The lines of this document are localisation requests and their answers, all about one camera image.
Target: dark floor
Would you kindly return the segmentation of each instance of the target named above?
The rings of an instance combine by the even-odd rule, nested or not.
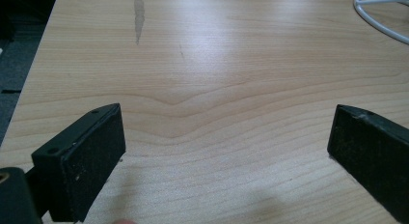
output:
[[[45,23],[27,14],[13,14],[14,40],[0,40],[0,143],[12,118],[25,79],[39,47]]]

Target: wooden table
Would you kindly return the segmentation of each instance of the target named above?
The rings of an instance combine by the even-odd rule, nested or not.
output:
[[[326,151],[339,103],[409,127],[409,47],[352,1],[57,0],[0,166],[119,102],[127,152],[85,223],[394,223]]]

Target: screw hole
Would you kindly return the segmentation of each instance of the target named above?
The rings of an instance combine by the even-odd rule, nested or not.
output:
[[[55,154],[55,153],[57,153],[58,151],[60,151],[60,150],[57,149],[57,148],[52,148],[52,149],[48,150],[47,152],[48,152],[49,154]]]
[[[5,182],[9,178],[10,174],[0,173],[0,183]]]

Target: dark mark on wood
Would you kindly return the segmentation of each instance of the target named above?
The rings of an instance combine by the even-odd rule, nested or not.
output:
[[[145,8],[143,0],[135,0],[135,32],[136,32],[136,44],[139,43],[139,39],[142,35],[142,27],[145,21]]]
[[[1,94],[20,94],[21,90],[2,90]]]

